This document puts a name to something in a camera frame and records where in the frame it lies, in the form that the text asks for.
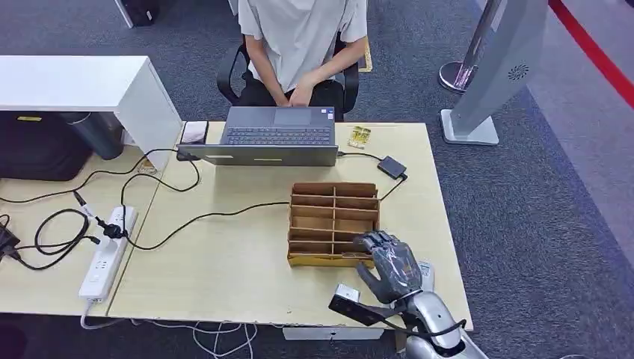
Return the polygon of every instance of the charger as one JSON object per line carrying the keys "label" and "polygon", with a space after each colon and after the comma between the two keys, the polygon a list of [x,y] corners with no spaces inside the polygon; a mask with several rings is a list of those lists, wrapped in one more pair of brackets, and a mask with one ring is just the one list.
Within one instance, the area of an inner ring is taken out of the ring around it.
{"label": "charger", "polygon": [[15,259],[16,257],[19,257],[19,254],[15,249],[19,244],[19,239],[7,228],[7,225],[9,225],[9,216],[2,215],[0,217],[7,218],[6,224],[0,224],[0,260],[2,260],[2,257],[5,255]]}
{"label": "charger", "polygon": [[377,168],[386,175],[392,177],[393,180],[403,177],[405,170],[407,170],[401,162],[396,161],[390,156],[385,156],[385,158],[378,163]]}

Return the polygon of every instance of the white cable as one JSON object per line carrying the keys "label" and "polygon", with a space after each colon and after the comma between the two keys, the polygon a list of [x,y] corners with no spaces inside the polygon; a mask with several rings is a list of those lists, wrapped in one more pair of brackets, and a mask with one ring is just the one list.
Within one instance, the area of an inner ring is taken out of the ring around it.
{"label": "white cable", "polygon": [[[204,350],[205,352],[211,354],[214,358],[218,359],[218,358],[222,358],[222,357],[226,357],[229,354],[232,354],[236,351],[238,351],[239,349],[244,348],[245,346],[249,346],[249,353],[250,353],[250,359],[253,359],[253,347],[251,346],[251,341],[253,339],[255,339],[256,335],[257,335],[257,325],[253,325],[253,327],[255,328],[255,331],[253,332],[253,336],[249,337],[249,332],[247,329],[247,325],[244,324],[244,334],[247,338],[246,343],[241,344],[240,346],[235,347],[234,349],[229,350],[228,352],[224,352],[222,354],[218,354],[212,350],[209,350],[207,347],[205,347],[203,344],[201,344],[198,341],[198,338],[196,337],[196,331],[191,331],[192,336],[194,337],[194,342],[196,342],[196,344],[198,345],[199,348],[201,348],[202,350]],[[214,348],[216,348],[216,345],[218,344],[218,335],[216,335],[216,341],[214,342]]]}
{"label": "white cable", "polygon": [[106,323],[102,323],[98,325],[88,325],[86,324],[86,316],[88,315],[88,312],[90,312],[90,309],[93,307],[94,304],[95,304],[94,301],[88,301],[88,303],[86,303],[86,309],[84,310],[84,313],[81,315],[81,318],[79,319],[79,324],[81,325],[83,329],[94,331],[95,329],[102,329],[105,327],[109,327],[111,325],[115,325],[119,322],[126,320],[125,318],[119,318],[119,319],[114,319],[114,320],[111,320],[110,322],[106,322]]}
{"label": "white cable", "polygon": [[[139,325],[140,323],[138,322],[137,319],[131,319],[132,320],[132,324],[134,325]],[[157,327],[161,327],[161,328],[187,328],[187,329],[191,329],[193,331],[197,331],[200,333],[205,333],[205,334],[226,334],[226,333],[233,333],[234,331],[238,331],[241,327],[242,324],[238,324],[237,327],[235,327],[234,329],[229,329],[228,331],[221,331],[220,326],[218,326],[218,330],[217,331],[207,331],[205,329],[200,329],[197,326],[200,324],[200,322],[196,322],[196,327],[192,327],[191,325],[171,325],[171,324],[162,324],[159,322],[155,322],[153,320],[146,320],[144,319],[143,322],[148,322],[150,324],[154,324]]]}

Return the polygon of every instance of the white t-shirt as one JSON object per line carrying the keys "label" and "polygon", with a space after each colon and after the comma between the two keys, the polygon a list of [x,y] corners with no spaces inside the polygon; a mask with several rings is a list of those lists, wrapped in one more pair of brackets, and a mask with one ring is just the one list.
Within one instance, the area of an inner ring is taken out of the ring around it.
{"label": "white t-shirt", "polygon": [[[308,73],[333,57],[337,32],[352,43],[368,34],[367,0],[239,0],[242,34],[264,39],[282,90],[297,86]],[[261,80],[253,63],[253,77]]]}

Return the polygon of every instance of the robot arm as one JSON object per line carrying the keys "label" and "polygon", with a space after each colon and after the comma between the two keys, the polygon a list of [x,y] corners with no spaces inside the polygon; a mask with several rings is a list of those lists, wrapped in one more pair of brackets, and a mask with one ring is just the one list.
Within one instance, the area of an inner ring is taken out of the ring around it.
{"label": "robot arm", "polygon": [[[355,242],[372,253],[379,278],[361,263],[359,276],[381,303],[393,304],[394,309],[361,304],[359,292],[342,284],[330,309],[364,325],[384,322],[405,332],[410,359],[487,359],[463,330],[466,322],[456,323],[438,295],[421,289],[421,272],[409,245],[384,231],[366,233]],[[407,328],[387,321],[394,315],[400,315]]]}

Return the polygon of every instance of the gray laptop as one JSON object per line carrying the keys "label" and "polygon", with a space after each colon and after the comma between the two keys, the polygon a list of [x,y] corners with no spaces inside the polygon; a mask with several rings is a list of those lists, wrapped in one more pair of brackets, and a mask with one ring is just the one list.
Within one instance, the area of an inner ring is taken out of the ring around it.
{"label": "gray laptop", "polygon": [[232,107],[220,144],[180,144],[215,165],[334,166],[331,107]]}

